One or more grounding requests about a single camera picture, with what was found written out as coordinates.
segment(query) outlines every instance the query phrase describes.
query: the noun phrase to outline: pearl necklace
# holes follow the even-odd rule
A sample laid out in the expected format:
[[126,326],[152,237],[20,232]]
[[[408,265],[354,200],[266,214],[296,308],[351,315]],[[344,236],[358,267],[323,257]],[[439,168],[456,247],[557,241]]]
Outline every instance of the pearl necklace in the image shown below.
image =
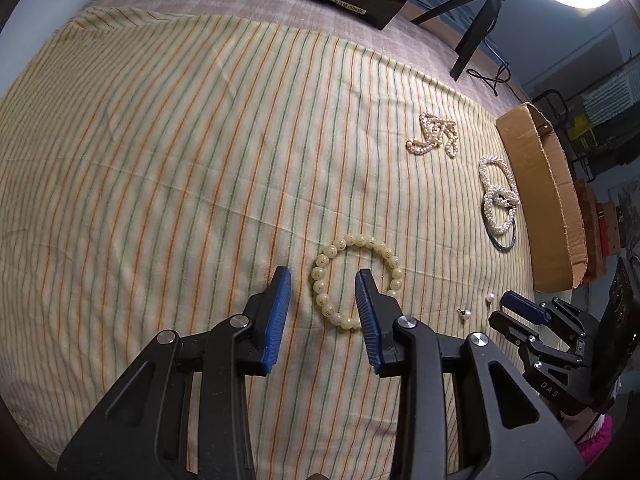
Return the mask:
[[455,158],[458,154],[458,131],[455,121],[445,121],[437,118],[433,114],[426,112],[420,114],[420,129],[424,140],[409,139],[406,142],[406,148],[409,153],[414,155],[424,155],[434,148],[442,145],[442,136],[447,136],[447,143],[444,151],[449,158]]
[[[498,168],[502,170],[511,189],[506,189],[499,184],[491,184],[489,182],[489,171],[487,170],[487,166],[490,164],[498,166]],[[487,155],[480,160],[480,163],[478,164],[478,174],[480,176],[480,182],[482,182],[482,187],[484,188],[482,211],[484,212],[489,228],[494,235],[501,236],[511,229],[518,205],[520,204],[520,196],[518,195],[515,178],[505,161],[495,155]],[[495,220],[495,204],[508,209],[507,219],[501,225],[498,225]]]
[[344,238],[336,238],[331,244],[322,248],[322,252],[316,256],[316,266],[311,270],[311,279],[314,280],[314,292],[316,294],[315,303],[320,307],[322,315],[328,318],[331,324],[339,326],[343,330],[360,330],[362,328],[360,318],[343,316],[333,307],[331,298],[327,293],[328,287],[324,280],[325,270],[329,262],[338,255],[338,252],[350,246],[372,249],[385,261],[386,265],[391,269],[391,281],[389,282],[389,290],[386,292],[388,296],[396,297],[398,290],[402,288],[404,272],[399,268],[400,260],[394,255],[394,252],[384,242],[376,241],[373,236],[349,234]]

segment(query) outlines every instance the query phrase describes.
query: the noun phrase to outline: brown cardboard flap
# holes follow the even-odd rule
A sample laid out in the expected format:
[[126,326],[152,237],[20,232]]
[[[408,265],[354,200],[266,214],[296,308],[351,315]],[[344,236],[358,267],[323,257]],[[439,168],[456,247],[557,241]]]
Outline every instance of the brown cardboard flap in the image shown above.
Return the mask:
[[549,121],[523,104],[496,121],[522,200],[534,288],[580,285],[587,268],[582,216],[564,151]]

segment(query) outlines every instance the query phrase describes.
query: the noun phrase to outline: striped cloth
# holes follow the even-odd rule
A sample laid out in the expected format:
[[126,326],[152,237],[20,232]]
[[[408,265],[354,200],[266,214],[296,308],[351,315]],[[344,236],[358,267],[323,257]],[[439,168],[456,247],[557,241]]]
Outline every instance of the striped cloth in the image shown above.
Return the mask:
[[[423,111],[458,124],[455,160],[405,149]],[[508,254],[482,225],[478,161],[506,157],[494,123],[443,84],[335,36],[83,11],[0,102],[0,394],[54,463],[159,330],[204,332],[287,266],[278,363],[248,379],[258,477],[384,477],[398,382],[372,373],[360,333],[325,323],[308,274],[337,235],[372,234],[406,269],[406,314],[449,335],[487,331],[516,361],[484,305],[488,291],[533,295],[521,211]],[[370,267],[380,288],[388,272],[370,251],[342,254],[330,295],[351,313],[355,271]],[[472,310],[466,324],[459,307]],[[455,468],[452,398],[447,381]]]

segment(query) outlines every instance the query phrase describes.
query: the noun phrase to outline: pink cloth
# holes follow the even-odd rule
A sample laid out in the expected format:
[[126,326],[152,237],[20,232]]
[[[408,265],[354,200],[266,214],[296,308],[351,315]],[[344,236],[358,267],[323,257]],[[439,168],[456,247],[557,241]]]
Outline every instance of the pink cloth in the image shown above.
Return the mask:
[[578,444],[578,450],[582,455],[582,459],[586,462],[587,466],[591,465],[594,460],[599,457],[605,448],[611,442],[613,438],[613,420],[611,415],[605,415],[604,424],[600,431],[592,436],[589,440],[585,440],[583,443]]

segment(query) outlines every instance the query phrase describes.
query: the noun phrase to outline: printed label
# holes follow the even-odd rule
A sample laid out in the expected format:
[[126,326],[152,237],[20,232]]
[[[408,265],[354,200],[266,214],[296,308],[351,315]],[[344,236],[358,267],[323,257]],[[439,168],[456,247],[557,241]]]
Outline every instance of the printed label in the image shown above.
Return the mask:
[[345,9],[352,10],[353,12],[357,12],[358,14],[366,14],[367,12],[365,9],[361,9],[360,7],[356,7],[355,5],[348,4],[347,2],[344,2],[342,0],[329,0],[329,1],[333,2],[334,4],[338,4],[341,7],[344,7]]

